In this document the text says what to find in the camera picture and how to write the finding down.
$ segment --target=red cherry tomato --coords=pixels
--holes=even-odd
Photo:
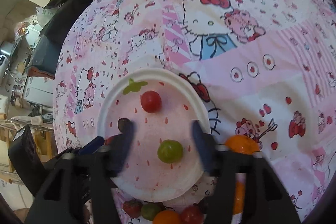
[[[147,91],[140,97],[142,109],[148,113],[158,112],[162,107],[162,100],[160,95],[153,91]]]
[[[183,224],[202,224],[204,215],[197,206],[189,206],[180,215]]]

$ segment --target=bed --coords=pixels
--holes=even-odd
[[[219,143],[234,134],[258,143],[304,220],[336,170],[335,12],[331,0],[94,0],[58,60],[58,151],[96,136],[120,78],[165,68],[194,87]],[[164,205],[180,212],[217,179],[204,175]],[[131,198],[118,189],[114,197],[119,210]]]

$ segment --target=strawberry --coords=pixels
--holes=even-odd
[[[131,218],[138,218],[141,213],[142,203],[136,199],[125,201],[123,209]]]

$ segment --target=floor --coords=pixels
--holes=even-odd
[[[33,204],[33,196],[25,185],[0,179],[0,193],[12,210],[30,208]]]

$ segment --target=white plate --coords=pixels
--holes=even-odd
[[[138,92],[123,95],[129,80],[147,82]],[[162,109],[145,112],[140,95],[158,92]],[[210,132],[208,112],[193,87],[178,75],[164,69],[140,69],[122,78],[106,96],[98,117],[97,136],[105,139],[120,134],[118,120],[129,118],[137,131],[124,170],[114,183],[131,196],[150,202],[177,198],[191,188],[203,171],[191,136],[191,122],[200,121]],[[182,160],[165,164],[157,157],[160,142],[179,141],[184,147]]]

